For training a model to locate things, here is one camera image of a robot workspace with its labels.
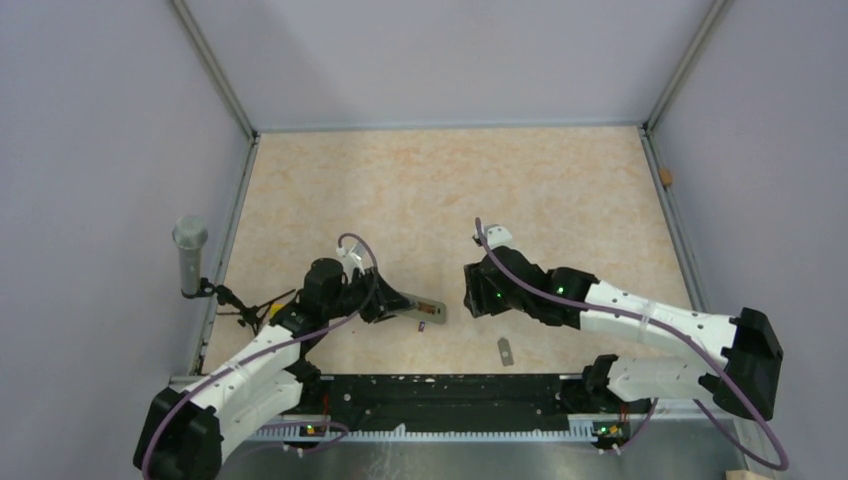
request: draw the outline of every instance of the beige floor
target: beige floor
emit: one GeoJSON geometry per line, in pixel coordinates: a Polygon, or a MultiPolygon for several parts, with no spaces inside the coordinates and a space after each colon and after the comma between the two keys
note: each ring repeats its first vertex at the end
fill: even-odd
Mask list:
{"type": "MultiPolygon", "coordinates": [[[[448,323],[356,319],[308,355],[326,373],[578,372],[642,345],[546,327],[516,312],[471,318],[462,266],[482,249],[474,217],[508,227],[543,269],[571,266],[687,307],[669,233],[634,127],[263,135],[226,284],[248,305],[302,284],[341,232],[362,235],[395,288],[439,299],[448,323]],[[515,365],[504,367],[506,337],[515,365]]],[[[205,370],[251,339],[214,325],[205,370]]]]}

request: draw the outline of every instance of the small wooden piece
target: small wooden piece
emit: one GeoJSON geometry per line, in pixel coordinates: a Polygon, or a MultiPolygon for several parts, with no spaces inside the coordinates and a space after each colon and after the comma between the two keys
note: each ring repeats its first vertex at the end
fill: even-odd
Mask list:
{"type": "Polygon", "coordinates": [[[669,170],[665,167],[660,167],[658,172],[660,174],[660,185],[662,185],[663,188],[670,187],[671,181],[672,181],[671,170],[669,170]]]}
{"type": "Polygon", "coordinates": [[[747,470],[733,470],[725,474],[725,480],[768,480],[766,477],[747,470]]]}

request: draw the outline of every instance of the gray microphone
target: gray microphone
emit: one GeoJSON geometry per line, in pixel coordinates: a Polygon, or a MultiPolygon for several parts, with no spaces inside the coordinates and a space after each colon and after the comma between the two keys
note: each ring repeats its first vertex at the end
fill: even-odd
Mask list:
{"type": "Polygon", "coordinates": [[[194,215],[177,221],[172,233],[180,252],[180,290],[186,298],[200,293],[200,253],[209,238],[206,222],[194,215]]]}

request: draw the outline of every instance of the white wall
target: white wall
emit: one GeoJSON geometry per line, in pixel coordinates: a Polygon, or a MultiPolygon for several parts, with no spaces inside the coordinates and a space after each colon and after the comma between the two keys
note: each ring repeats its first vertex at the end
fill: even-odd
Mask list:
{"type": "Polygon", "coordinates": [[[658,132],[714,308],[768,313],[791,478],[845,478],[848,2],[737,1],[658,132]]]}
{"type": "Polygon", "coordinates": [[[171,228],[221,246],[246,148],[166,1],[2,2],[0,477],[140,478],[201,321],[171,228]]]}
{"type": "Polygon", "coordinates": [[[189,0],[260,130],[644,121],[712,0],[189,0]]]}

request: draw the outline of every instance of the white plastic housing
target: white plastic housing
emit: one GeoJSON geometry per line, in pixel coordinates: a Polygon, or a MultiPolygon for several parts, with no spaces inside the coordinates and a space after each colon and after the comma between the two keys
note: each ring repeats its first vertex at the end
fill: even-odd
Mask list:
{"type": "MultiPolygon", "coordinates": [[[[728,315],[694,312],[656,303],[620,290],[604,281],[592,285],[586,295],[586,303],[648,315],[691,337],[721,367],[727,364],[727,359],[721,356],[721,349],[731,347],[736,335],[736,325],[730,323],[732,317],[728,315]]],[[[589,310],[580,313],[580,329],[616,335],[650,345],[685,359],[689,365],[696,364],[698,368],[708,368],[706,362],[688,345],[653,325],[647,325],[643,330],[639,320],[589,310]]]]}
{"type": "Polygon", "coordinates": [[[356,245],[351,249],[347,249],[345,247],[336,248],[336,253],[341,257],[342,268],[347,276],[348,281],[353,278],[353,272],[359,269],[360,272],[365,273],[365,267],[362,265],[362,258],[365,255],[368,255],[368,251],[365,250],[365,247],[356,242],[356,245]]]}
{"type": "MultiPolygon", "coordinates": [[[[486,225],[483,227],[483,231],[486,232],[486,241],[492,250],[497,247],[515,248],[515,244],[512,241],[512,234],[509,233],[506,227],[497,224],[486,225]]],[[[474,232],[474,238],[477,239],[476,231],[474,232]]]]}
{"type": "MultiPolygon", "coordinates": [[[[291,338],[291,332],[281,326],[266,326],[248,346],[212,374],[236,366],[233,372],[192,398],[192,403],[200,408],[215,408],[224,437],[221,442],[222,462],[269,419],[300,402],[303,385],[294,375],[283,370],[300,357],[299,343],[238,366],[239,361],[250,355],[291,338]]],[[[194,390],[203,380],[184,390],[194,390]]]]}
{"type": "Polygon", "coordinates": [[[676,357],[619,358],[609,371],[607,388],[625,402],[642,398],[710,400],[712,393],[698,384],[707,372],[703,362],[676,357]]]}

